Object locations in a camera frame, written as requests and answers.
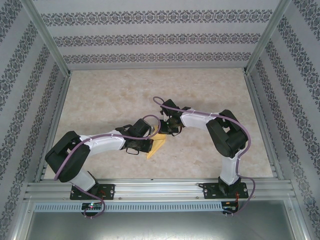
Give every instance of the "yellow object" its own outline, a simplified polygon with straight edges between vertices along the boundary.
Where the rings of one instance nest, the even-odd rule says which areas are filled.
[[[158,129],[158,126],[154,126],[154,131],[156,132]],[[166,135],[165,134],[156,134],[151,139],[153,139],[153,144],[150,152],[146,154],[146,159],[149,159],[153,154],[155,154],[158,149],[165,144],[166,142]]]

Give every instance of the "black mounting plate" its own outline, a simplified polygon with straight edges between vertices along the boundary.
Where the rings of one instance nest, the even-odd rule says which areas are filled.
[[[239,194],[239,199],[249,197],[247,185],[244,182],[240,182],[237,188],[226,195],[220,191],[218,182],[200,183],[198,186],[203,189],[204,199],[235,199],[236,193]]]
[[[98,197],[103,200],[113,200],[115,196],[114,184],[100,184],[97,190]],[[75,186],[72,186],[70,193],[70,200],[97,200],[82,191],[78,190]]]

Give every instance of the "marble surface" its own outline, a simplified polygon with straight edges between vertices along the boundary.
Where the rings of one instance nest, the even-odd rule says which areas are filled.
[[[152,97],[172,99],[177,106],[217,113],[233,112],[248,129],[250,150],[242,157],[240,173],[272,177],[247,86],[240,68],[177,68],[74,71],[67,92],[55,143],[66,132],[95,135],[134,124],[148,114],[161,116]],[[155,119],[148,118],[153,125]],[[217,178],[221,157],[208,132],[185,127],[150,158],[108,151],[86,160],[84,169],[97,179]],[[53,178],[48,167],[45,178]]]

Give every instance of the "patterned wallpaper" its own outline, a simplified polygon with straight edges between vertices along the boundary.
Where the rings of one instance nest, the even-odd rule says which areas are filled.
[[[18,0],[0,3],[0,240],[35,179],[65,77]]]
[[[320,7],[294,0],[251,73],[282,171],[320,239]]]
[[[244,67],[279,0],[35,0],[71,70]]]

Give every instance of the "white wall panel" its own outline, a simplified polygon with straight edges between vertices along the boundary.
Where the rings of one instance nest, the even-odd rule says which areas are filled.
[[[251,77],[311,239],[320,239],[320,6],[293,0]]]
[[[35,170],[64,83],[18,0],[0,3],[0,239],[7,239]]]
[[[131,63],[133,68],[137,66],[135,60],[122,61],[123,56],[117,62],[100,57],[87,59],[98,54],[150,53],[183,53],[184,57],[170,61],[176,67],[185,61],[202,62],[207,67],[244,67],[278,3],[279,0],[34,1],[71,70],[98,69],[97,66],[110,69],[111,63],[113,68]],[[188,59],[186,56],[192,53],[227,57],[213,60],[194,55]],[[154,60],[152,67],[157,67],[158,62]]]

